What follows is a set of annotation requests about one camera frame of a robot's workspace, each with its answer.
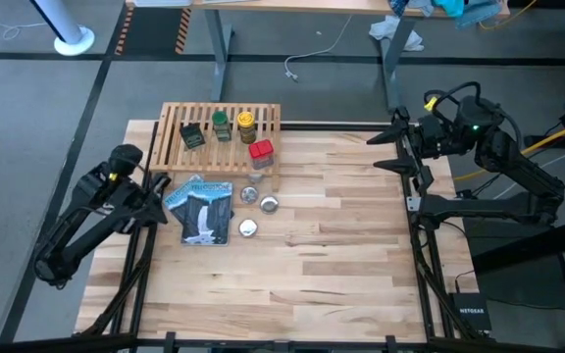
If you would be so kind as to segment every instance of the gray carpet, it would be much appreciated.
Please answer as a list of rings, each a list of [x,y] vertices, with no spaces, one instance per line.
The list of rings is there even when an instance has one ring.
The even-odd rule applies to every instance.
[[[72,14],[97,35],[93,53],[103,53],[122,7],[120,0],[66,1]],[[328,47],[338,35],[345,15],[224,12],[232,22],[235,54],[295,54]],[[376,16],[357,16],[334,52],[337,55],[376,56],[368,36]],[[29,24],[41,19],[27,2],[0,0],[0,22]],[[411,56],[565,58],[565,13],[532,10],[498,31],[469,28],[462,32],[449,21],[420,21],[418,32],[426,50]],[[53,52],[54,35],[48,27],[26,28],[13,40],[1,39],[0,51]],[[211,53],[203,16],[194,12],[186,53]],[[0,61],[0,316],[8,302],[39,226],[55,178],[62,167],[99,63]],[[384,89],[377,65],[291,63],[298,83],[284,76],[282,64],[231,63],[225,100],[282,104],[284,120],[384,122]],[[113,63],[73,180],[106,158],[123,139],[131,119],[157,119],[162,102],[208,100],[211,63]],[[565,101],[565,68],[493,68],[401,66],[398,69],[403,102],[413,117],[423,110],[429,89],[448,89],[478,80],[485,97],[502,104],[525,133],[542,133],[556,123]],[[549,151],[545,163],[564,154]],[[473,171],[471,156],[451,157],[455,176]],[[565,180],[565,159],[551,169]],[[459,182],[476,187],[485,177]],[[492,197],[508,187],[500,179],[486,191]],[[565,223],[565,204],[560,210]],[[496,246],[478,240],[473,252]],[[34,289],[18,339],[66,336],[71,333],[88,272],[89,260],[63,291],[40,283]],[[531,264],[503,275],[479,278],[481,289],[499,299],[563,305],[558,269],[552,263]],[[493,336],[501,341],[565,347],[563,312],[490,303]]]

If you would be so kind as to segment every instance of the desk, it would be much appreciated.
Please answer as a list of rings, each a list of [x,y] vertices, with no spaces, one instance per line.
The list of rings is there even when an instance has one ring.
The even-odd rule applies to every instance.
[[[147,150],[153,127],[130,121],[125,142]],[[281,206],[266,216],[242,204],[237,191],[247,179],[224,177],[235,190],[227,247],[181,246],[180,224],[169,215],[169,224],[158,227],[138,337],[174,331],[180,339],[385,342],[394,335],[398,342],[426,342],[401,180],[372,167],[393,158],[395,147],[366,145],[375,134],[285,130],[283,122]],[[454,195],[447,159],[428,162],[436,179],[431,191]],[[167,192],[187,177],[177,174]],[[269,178],[259,191],[271,191]],[[245,218],[258,223],[256,237],[238,235]],[[96,249],[77,330],[117,292],[129,239],[114,234]],[[437,248],[445,285],[453,288],[457,275],[473,269],[467,239],[441,227]],[[459,280],[462,290],[478,290],[474,274]],[[130,300],[125,320],[131,310]]]
[[[134,6],[134,0],[126,0],[127,4]],[[393,15],[387,0],[256,0],[237,3],[203,5],[202,0],[194,0],[193,9],[204,10],[209,34],[215,54],[215,71],[211,91],[211,101],[222,100],[226,67],[228,64],[229,48],[232,36],[231,25],[222,25],[220,10],[253,10],[253,11],[282,11],[282,12],[315,12],[330,14],[351,15]],[[432,14],[433,18],[446,19],[446,13],[437,9]],[[503,8],[498,15],[500,19],[509,17],[507,2],[503,1]],[[404,46],[413,30],[415,20],[423,19],[424,14],[418,9],[406,9],[401,18],[393,40],[381,41],[381,57],[383,64],[383,79],[385,85],[385,99],[387,108],[392,112],[400,105],[396,84],[396,65]]]

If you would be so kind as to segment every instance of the cloth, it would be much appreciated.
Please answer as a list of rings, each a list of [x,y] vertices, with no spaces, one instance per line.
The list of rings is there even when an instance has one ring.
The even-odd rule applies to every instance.
[[[455,20],[455,25],[458,29],[475,25],[498,15],[501,10],[501,3],[497,0],[470,0],[463,15]]]
[[[436,6],[441,6],[449,17],[463,15],[464,0],[435,0]]]
[[[400,19],[398,17],[385,16],[385,20],[383,22],[379,22],[370,26],[370,35],[372,35],[376,40],[381,40],[383,38],[393,39],[399,23]],[[422,45],[422,37],[418,35],[415,30],[412,30],[411,34],[409,34],[409,38],[407,38],[407,43],[404,46],[404,50],[424,50],[424,45]]]
[[[430,16],[435,9],[431,0],[409,0],[407,7],[412,9],[420,9],[425,17]]]
[[[402,17],[404,8],[407,7],[408,3],[409,0],[389,0],[389,6],[398,17]]]

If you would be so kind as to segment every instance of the butcher block table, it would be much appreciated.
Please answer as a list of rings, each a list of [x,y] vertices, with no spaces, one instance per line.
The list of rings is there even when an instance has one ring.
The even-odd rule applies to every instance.
[[[284,123],[275,214],[241,202],[239,190],[249,182],[243,176],[203,175],[233,183],[228,246],[181,245],[181,225],[166,211],[169,223],[156,234],[138,337],[174,331],[180,339],[381,342],[394,335],[398,342],[426,342],[400,177],[372,167],[394,158],[395,146],[366,145],[376,132],[285,130]],[[154,124],[128,124],[125,143],[146,151],[144,160]],[[453,196],[447,159],[427,163],[436,180],[431,192]],[[172,176],[166,195],[190,175]],[[270,194],[272,179],[257,187]],[[255,237],[239,235],[244,219],[258,224]],[[460,219],[450,221],[461,226]],[[95,251],[76,330],[91,325],[117,292],[129,239],[114,234]],[[455,277],[473,270],[467,239],[443,226],[437,247],[446,288],[454,290]],[[474,274],[461,276],[459,284],[462,291],[478,291]],[[439,306],[429,292],[436,335],[442,335]],[[131,294],[122,331],[132,317]]]

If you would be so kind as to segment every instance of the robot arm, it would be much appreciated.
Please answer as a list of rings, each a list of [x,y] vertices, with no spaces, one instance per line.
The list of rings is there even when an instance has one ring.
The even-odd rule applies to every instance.
[[[516,141],[499,128],[505,118],[510,118],[497,105],[480,97],[477,83],[462,87],[467,85],[475,85],[477,95],[457,102],[454,122],[437,112],[441,98],[433,106],[434,114],[439,117],[423,117],[418,126],[410,126],[408,113],[403,108],[399,109],[392,125],[367,143],[403,143],[408,156],[406,159],[380,161],[374,164],[375,167],[413,178],[421,197],[409,200],[408,209],[415,211],[420,224],[428,229],[437,229],[442,221],[450,217],[501,218],[522,224],[552,224],[563,202],[565,185],[521,154]],[[527,192],[502,200],[473,197],[445,199],[428,194],[427,189],[434,180],[422,159],[463,155],[472,149],[475,149],[477,165],[489,172],[507,175]]]
[[[171,181],[159,175],[150,190],[141,188],[129,176],[142,158],[132,145],[121,145],[84,175],[72,191],[72,200],[56,224],[46,234],[46,241],[34,259],[34,272],[41,280],[61,289],[77,271],[81,260],[114,232],[132,233],[136,222],[167,223],[160,202],[160,191]],[[110,214],[72,241],[92,212],[105,204],[114,207]]]

